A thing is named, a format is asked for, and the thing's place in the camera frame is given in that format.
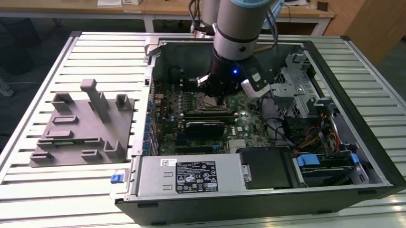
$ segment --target wooden desk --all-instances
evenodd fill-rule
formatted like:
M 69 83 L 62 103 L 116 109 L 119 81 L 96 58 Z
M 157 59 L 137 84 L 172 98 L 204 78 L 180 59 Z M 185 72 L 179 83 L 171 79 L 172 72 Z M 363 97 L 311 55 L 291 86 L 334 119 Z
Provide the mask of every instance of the wooden desk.
M 140 5 L 123 4 L 120 8 L 98 9 L 97 0 L 0 0 L 0 17 L 143 19 L 145 31 L 153 32 L 155 19 L 189 20 L 188 2 L 189 0 L 143 0 Z M 323 35 L 334 16 L 332 11 L 323 12 L 299 6 L 283 8 L 276 21 L 315 23 L 311 35 Z
M 188 16 L 188 2 L 189 0 L 147 0 L 144 8 L 144 23 L 148 25 L 148 29 L 153 28 L 152 21 L 155 19 L 177 19 L 189 20 Z M 277 22 L 291 23 L 314 23 L 316 24 L 311 35 L 322 36 L 330 20 L 335 17 L 335 13 L 319 11 L 316 9 L 308 9 L 307 6 L 283 7 L 280 15 L 276 18 Z
M 98 9 L 97 0 L 0 0 L 0 17 L 143 19 L 145 4 Z

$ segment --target slotted metal surface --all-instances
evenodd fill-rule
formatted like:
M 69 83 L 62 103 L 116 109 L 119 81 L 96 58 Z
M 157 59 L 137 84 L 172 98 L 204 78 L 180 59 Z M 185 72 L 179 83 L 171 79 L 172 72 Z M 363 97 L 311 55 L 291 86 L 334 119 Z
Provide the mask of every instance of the slotted metal surface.
M 129 167 L 129 163 L 86 166 L 29 168 L 29 156 L 45 128 L 56 92 L 69 92 L 73 99 L 85 99 L 78 85 L 84 78 L 94 78 L 97 90 L 106 98 L 125 93 L 147 98 L 143 75 L 145 39 L 189 37 L 188 34 L 82 33 L 69 38 L 61 55 L 40 88 L 38 95 L 1 154 L 0 223 L 4 228 L 20 227 L 137 227 L 113 205 L 123 197 L 125 184 L 111 185 L 109 177 Z M 355 106 L 370 125 L 395 165 L 406 176 L 406 110 L 384 79 L 371 71 L 338 37 L 283 36 L 280 40 L 311 40 L 344 87 Z M 323 92 L 324 85 L 316 77 Z M 144 116 L 133 113 L 131 150 Z M 360 202 L 338 213 L 277 218 L 244 219 L 171 227 L 406 227 L 406 192 L 384 199 Z

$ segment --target blue tab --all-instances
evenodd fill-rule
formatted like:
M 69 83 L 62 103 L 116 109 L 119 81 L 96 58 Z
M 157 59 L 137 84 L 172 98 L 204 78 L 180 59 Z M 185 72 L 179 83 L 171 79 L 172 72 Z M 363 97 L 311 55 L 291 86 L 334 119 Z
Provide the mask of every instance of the blue tab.
M 350 156 L 351 156 L 351 159 L 352 159 L 354 164 L 359 164 L 359 159 L 358 159 L 356 154 L 351 153 Z
M 144 142 L 143 145 L 141 145 L 141 147 L 143 147 L 144 150 L 147 150 L 149 148 L 149 143 Z
M 315 154 L 301 154 L 299 158 L 301 158 L 304 165 L 319 165 L 318 156 Z
M 119 184 L 119 183 L 124 183 L 124 174 L 115 174 L 112 175 L 109 182 L 112 184 Z
M 304 161 L 303 161 L 303 158 L 300 156 L 296 157 L 296 161 L 297 161 L 299 167 L 304 166 Z

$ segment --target warning label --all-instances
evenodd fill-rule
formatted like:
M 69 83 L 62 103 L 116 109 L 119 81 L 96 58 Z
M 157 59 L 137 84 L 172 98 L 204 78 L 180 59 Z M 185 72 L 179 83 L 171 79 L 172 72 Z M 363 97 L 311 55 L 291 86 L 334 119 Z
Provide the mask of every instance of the warning label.
M 195 161 L 176 163 L 176 192 L 217 191 L 216 163 Z

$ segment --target gray floor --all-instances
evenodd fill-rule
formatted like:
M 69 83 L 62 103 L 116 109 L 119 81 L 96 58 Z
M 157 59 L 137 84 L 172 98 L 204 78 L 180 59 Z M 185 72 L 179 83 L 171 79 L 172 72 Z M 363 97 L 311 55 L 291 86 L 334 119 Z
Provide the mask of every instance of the gray floor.
M 64 19 L 60 28 L 56 28 L 50 19 L 32 19 L 32 22 L 42 41 L 40 45 L 28 49 L 34 61 L 34 68 L 28 73 L 17 76 L 10 76 L 0 68 L 0 77 L 6 83 L 40 83 L 42 81 L 72 30 L 144 32 L 140 20 Z M 155 21 L 155 28 L 156 32 L 188 32 L 189 23 L 184 22 L 184 25 L 179 26 L 177 21 L 172 23 Z M 402 89 L 406 83 L 404 63 L 406 42 L 402 41 L 387 55 L 378 70 L 398 90 L 403 99 L 406 99 L 406 90 Z M 0 96 L 0 151 L 8 141 L 8 135 L 13 133 L 25 113 L 40 84 L 10 84 L 9 86 L 14 91 L 14 95 L 12 97 Z

